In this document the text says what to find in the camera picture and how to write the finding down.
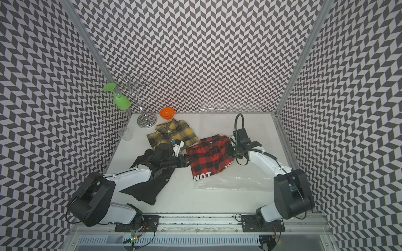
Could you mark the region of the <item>red black plaid shirt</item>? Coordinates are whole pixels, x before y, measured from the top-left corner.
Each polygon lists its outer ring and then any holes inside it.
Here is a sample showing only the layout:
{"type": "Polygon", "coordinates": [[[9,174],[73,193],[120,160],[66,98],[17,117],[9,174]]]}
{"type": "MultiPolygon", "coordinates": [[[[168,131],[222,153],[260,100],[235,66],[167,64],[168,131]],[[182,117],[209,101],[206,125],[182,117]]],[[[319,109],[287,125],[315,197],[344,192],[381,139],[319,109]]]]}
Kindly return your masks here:
{"type": "Polygon", "coordinates": [[[234,159],[226,155],[227,145],[230,145],[229,137],[215,135],[201,139],[197,145],[186,150],[194,160],[190,164],[194,181],[218,174],[233,163],[234,159]]]}

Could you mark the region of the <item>clear plastic vacuum bag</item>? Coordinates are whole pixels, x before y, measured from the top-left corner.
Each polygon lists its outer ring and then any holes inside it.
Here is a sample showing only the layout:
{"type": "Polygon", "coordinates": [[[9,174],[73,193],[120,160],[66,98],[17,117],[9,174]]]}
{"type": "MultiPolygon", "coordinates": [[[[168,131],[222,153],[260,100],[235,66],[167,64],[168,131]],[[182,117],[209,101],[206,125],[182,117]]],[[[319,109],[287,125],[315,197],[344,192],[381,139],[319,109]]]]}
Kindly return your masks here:
{"type": "Polygon", "coordinates": [[[233,162],[226,169],[205,178],[194,179],[197,190],[273,191],[273,178],[255,164],[245,166],[233,162]]]}

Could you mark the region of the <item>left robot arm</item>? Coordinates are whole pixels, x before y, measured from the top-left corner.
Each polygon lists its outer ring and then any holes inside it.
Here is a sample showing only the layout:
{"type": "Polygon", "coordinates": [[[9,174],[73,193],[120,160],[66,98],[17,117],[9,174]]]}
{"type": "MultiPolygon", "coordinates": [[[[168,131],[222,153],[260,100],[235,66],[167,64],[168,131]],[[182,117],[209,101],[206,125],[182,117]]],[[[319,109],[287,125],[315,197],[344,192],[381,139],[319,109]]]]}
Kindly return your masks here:
{"type": "Polygon", "coordinates": [[[72,213],[87,227],[112,223],[139,230],[145,224],[142,211],[129,203],[117,203],[116,197],[127,194],[154,205],[174,170],[188,167],[194,161],[187,154],[175,154],[169,144],[148,149],[128,170],[114,174],[90,173],[69,200],[67,213],[72,213]]]}

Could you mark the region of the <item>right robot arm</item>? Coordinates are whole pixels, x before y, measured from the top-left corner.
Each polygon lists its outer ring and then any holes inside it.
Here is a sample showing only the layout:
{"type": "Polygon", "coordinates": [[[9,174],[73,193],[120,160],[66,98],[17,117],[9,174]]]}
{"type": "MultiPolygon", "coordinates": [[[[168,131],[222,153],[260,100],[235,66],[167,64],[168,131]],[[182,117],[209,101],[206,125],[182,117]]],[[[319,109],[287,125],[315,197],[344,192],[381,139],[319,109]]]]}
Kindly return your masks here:
{"type": "Polygon", "coordinates": [[[226,155],[234,159],[246,158],[269,175],[273,182],[273,199],[256,210],[263,223],[288,220],[300,214],[306,215],[315,207],[311,185],[306,173],[280,163],[277,158],[258,145],[254,148],[228,143],[226,155]]]}

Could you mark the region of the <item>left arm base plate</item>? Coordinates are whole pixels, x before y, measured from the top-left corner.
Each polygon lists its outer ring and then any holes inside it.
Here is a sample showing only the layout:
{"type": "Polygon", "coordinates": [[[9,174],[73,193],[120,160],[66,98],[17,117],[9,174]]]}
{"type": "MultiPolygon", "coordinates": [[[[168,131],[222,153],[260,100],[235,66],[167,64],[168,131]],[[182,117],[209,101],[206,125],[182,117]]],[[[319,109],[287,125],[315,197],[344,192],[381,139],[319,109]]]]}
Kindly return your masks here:
{"type": "Polygon", "coordinates": [[[159,224],[160,216],[157,214],[151,215],[136,215],[130,224],[116,224],[115,232],[144,232],[153,233],[157,230],[159,224]]]}

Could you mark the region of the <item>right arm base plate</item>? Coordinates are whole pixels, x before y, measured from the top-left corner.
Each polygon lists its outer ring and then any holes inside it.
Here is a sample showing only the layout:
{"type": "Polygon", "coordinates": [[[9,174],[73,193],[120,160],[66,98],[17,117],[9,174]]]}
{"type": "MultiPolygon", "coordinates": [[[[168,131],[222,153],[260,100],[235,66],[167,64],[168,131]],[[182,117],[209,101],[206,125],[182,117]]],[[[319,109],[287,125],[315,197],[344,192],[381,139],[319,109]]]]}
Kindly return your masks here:
{"type": "Polygon", "coordinates": [[[273,222],[265,221],[258,215],[241,215],[241,226],[243,232],[285,232],[285,226],[281,220],[273,222]]]}

